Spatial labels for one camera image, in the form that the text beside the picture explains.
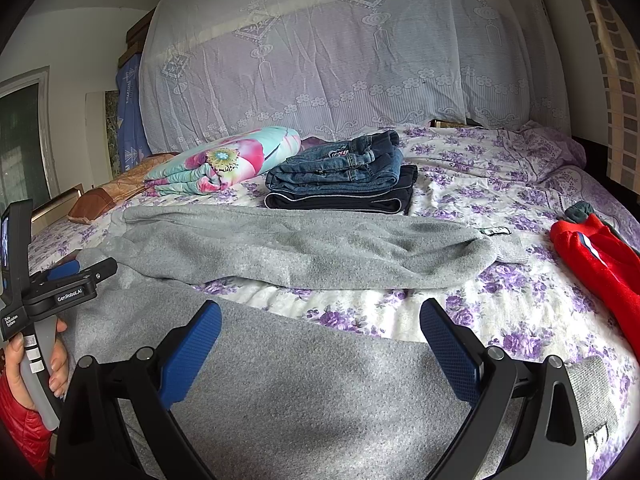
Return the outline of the person's left hand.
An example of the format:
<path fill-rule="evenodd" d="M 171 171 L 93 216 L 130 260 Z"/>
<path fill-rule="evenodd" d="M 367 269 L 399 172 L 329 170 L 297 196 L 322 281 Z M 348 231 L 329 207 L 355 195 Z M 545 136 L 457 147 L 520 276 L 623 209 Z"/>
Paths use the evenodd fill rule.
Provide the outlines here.
<path fill-rule="evenodd" d="M 25 354 L 24 337 L 17 333 L 4 348 L 6 356 L 6 380 L 15 401 L 23 408 L 35 411 L 36 406 L 30 397 L 21 373 L 21 362 Z M 60 337 L 55 339 L 52 354 L 49 388 L 53 394 L 61 399 L 67 391 L 70 366 L 68 365 L 68 353 Z"/>

